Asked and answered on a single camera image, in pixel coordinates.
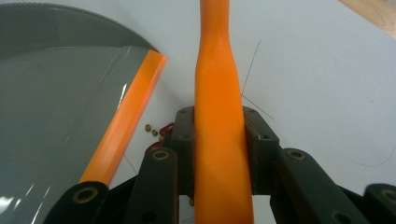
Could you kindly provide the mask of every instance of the white background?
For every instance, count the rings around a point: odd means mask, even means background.
[[[198,0],[34,1],[79,7],[142,35],[168,58],[112,186],[138,172],[161,128],[194,104]],[[396,185],[396,40],[335,0],[232,0],[230,32],[244,104],[282,147],[310,153],[337,184]],[[257,223],[274,223],[255,197]],[[193,220],[182,198],[180,222]]]

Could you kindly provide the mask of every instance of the brass screw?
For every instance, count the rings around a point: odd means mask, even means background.
[[[163,161],[168,159],[169,157],[169,152],[165,151],[165,150],[157,150],[156,152],[154,152],[152,154],[152,157],[154,158],[154,160],[156,161]]]
[[[146,124],[145,130],[146,130],[146,132],[150,132],[151,131],[151,125]]]
[[[156,130],[152,130],[151,133],[152,133],[153,136],[157,136],[158,135],[158,132]]]
[[[287,153],[288,153],[288,156],[290,158],[294,159],[295,161],[305,160],[305,154],[302,152],[299,152],[297,150],[289,150]]]
[[[385,196],[392,203],[396,203],[396,191],[391,189],[383,189],[381,191],[382,195]]]
[[[86,187],[84,189],[79,189],[73,195],[73,202],[88,203],[92,201],[98,195],[98,193],[99,193],[98,189],[94,187]]]

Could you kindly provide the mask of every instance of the black plastic bracket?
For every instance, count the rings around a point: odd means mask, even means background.
[[[108,195],[108,188],[100,182],[75,185],[52,207],[45,224],[95,223]]]
[[[298,214],[298,223],[369,223],[308,153],[283,149],[279,151],[276,169],[277,183],[285,189],[271,197],[277,221],[277,217],[287,217],[285,213],[289,212]],[[285,210],[285,205],[279,206],[285,203],[285,198],[290,198],[295,212]]]
[[[396,187],[388,184],[369,185],[362,205],[372,223],[396,223]]]
[[[279,138],[254,109],[244,106],[247,153],[253,195],[270,195]]]
[[[122,223],[178,223],[174,150],[161,147],[146,153]]]
[[[171,135],[166,135],[163,147],[172,148],[178,156],[178,192],[180,195],[194,194],[194,107],[177,112]]]

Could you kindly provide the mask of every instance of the orange plastic strip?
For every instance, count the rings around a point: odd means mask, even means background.
[[[110,184],[165,62],[160,53],[148,51],[79,183]]]
[[[228,20],[229,0],[201,0],[194,109],[196,223],[253,223],[243,108]]]

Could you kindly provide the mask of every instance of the black metal frame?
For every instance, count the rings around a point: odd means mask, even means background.
[[[396,187],[374,184],[363,197],[338,187],[316,161],[282,149],[260,114],[244,107],[252,193],[271,195],[277,223],[396,223]],[[193,197],[193,107],[177,112],[172,134],[145,155],[139,175],[108,190],[101,183],[74,186],[45,224],[178,223],[178,195]]]

